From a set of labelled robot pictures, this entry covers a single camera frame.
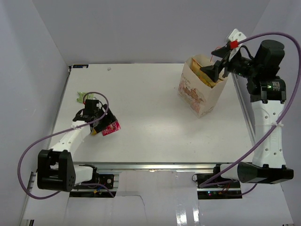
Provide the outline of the pink snack packet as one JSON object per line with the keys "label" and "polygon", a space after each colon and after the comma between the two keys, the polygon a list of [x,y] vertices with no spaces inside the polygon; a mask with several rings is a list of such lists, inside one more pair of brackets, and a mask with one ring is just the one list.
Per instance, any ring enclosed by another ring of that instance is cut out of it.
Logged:
{"label": "pink snack packet", "polygon": [[106,136],[109,135],[111,133],[114,133],[118,130],[121,129],[121,126],[119,124],[118,121],[113,122],[112,124],[110,124],[109,126],[107,126],[103,131],[102,131],[102,135]]}

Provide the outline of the brown chips bag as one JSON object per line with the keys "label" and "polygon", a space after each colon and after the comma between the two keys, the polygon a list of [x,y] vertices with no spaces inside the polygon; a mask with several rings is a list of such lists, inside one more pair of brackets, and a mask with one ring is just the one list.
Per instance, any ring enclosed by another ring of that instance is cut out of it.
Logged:
{"label": "brown chips bag", "polygon": [[191,62],[191,70],[194,72],[194,74],[208,87],[213,88],[216,86],[217,83],[223,81],[223,79],[218,79],[217,82],[214,82],[206,73],[201,71],[201,68],[203,66],[196,60],[196,58],[192,58]]}

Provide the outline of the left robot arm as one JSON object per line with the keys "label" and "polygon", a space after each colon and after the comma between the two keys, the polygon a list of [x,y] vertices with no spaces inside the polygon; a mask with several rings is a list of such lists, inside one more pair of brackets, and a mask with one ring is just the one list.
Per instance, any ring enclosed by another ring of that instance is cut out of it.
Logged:
{"label": "left robot arm", "polygon": [[99,184],[96,167],[76,165],[73,157],[85,137],[104,131],[117,118],[107,104],[97,99],[88,99],[84,105],[72,119],[71,130],[50,149],[40,151],[37,169],[39,189],[70,192],[81,183],[90,188]]}

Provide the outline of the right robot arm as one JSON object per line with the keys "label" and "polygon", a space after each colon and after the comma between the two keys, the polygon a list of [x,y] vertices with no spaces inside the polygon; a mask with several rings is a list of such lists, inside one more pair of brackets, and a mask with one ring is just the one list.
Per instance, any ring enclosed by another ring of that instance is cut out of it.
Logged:
{"label": "right robot arm", "polygon": [[220,57],[212,66],[201,68],[210,78],[224,71],[247,79],[255,119],[255,145],[251,162],[237,160],[232,164],[215,167],[211,177],[216,187],[222,188],[230,179],[241,183],[277,184],[294,177],[293,169],[286,166],[282,149],[282,124],[280,116],[285,111],[286,84],[277,73],[285,56],[284,45],[275,40],[261,42],[255,56],[241,55],[237,40],[212,52]]}

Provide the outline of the beige paper bag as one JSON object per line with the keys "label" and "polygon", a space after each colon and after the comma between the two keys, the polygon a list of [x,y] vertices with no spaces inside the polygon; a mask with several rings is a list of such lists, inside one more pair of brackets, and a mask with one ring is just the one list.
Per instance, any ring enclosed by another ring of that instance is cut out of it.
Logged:
{"label": "beige paper bag", "polygon": [[194,114],[200,118],[214,109],[228,78],[224,78],[224,71],[221,71],[219,78],[223,79],[223,81],[217,83],[213,88],[208,87],[191,70],[190,66],[193,57],[203,67],[214,63],[205,55],[195,55],[186,60],[183,66],[178,94],[190,106]]}

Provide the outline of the yellow snack packet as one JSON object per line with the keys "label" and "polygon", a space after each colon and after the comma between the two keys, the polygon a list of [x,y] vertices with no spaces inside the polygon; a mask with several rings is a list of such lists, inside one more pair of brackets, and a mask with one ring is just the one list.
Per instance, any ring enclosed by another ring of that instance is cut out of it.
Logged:
{"label": "yellow snack packet", "polygon": [[95,136],[96,134],[100,133],[97,129],[92,129],[90,135]]}

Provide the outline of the light green snack packet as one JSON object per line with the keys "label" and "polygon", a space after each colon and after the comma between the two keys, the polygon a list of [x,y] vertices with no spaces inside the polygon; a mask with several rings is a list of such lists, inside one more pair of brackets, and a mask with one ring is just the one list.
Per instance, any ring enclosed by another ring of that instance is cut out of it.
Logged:
{"label": "light green snack packet", "polygon": [[77,98],[78,103],[83,103],[84,97],[85,97],[85,100],[94,98],[94,94],[86,94],[86,92],[77,92],[77,94],[78,94],[78,98]]}

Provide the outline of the blue label sticker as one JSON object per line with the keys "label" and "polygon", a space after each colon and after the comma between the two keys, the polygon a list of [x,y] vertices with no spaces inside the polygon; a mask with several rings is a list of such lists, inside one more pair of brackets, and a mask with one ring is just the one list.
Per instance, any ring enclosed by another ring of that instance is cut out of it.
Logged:
{"label": "blue label sticker", "polygon": [[81,68],[88,68],[89,65],[85,64],[85,65],[73,65],[72,68],[74,69],[81,69]]}

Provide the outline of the aluminium table frame rail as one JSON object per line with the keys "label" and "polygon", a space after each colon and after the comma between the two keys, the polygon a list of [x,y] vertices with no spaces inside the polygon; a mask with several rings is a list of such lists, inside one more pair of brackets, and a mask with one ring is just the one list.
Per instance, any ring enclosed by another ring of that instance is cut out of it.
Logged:
{"label": "aluminium table frame rail", "polygon": [[89,65],[72,69],[54,131],[64,130],[83,105],[79,92],[109,100],[121,129],[88,136],[75,163],[99,169],[205,169],[234,162],[253,145],[238,81],[230,76],[216,107],[197,118],[178,96],[182,64]]}

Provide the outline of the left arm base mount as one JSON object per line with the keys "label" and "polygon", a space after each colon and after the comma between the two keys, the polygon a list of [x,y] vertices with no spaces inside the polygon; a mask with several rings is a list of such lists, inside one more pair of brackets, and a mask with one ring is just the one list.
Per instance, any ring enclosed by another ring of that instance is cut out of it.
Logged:
{"label": "left arm base mount", "polygon": [[114,198],[114,174],[99,173],[97,167],[92,166],[92,179],[74,186],[71,197]]}

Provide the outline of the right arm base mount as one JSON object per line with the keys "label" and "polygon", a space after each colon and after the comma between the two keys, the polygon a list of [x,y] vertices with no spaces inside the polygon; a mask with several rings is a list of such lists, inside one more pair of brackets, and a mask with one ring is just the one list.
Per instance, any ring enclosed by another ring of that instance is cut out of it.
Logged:
{"label": "right arm base mount", "polygon": [[242,199],[240,182],[233,179],[222,178],[219,176],[209,182],[213,185],[205,187],[200,186],[219,171],[220,164],[217,164],[214,166],[213,172],[211,173],[198,172],[192,176],[192,181],[197,185],[198,200]]}

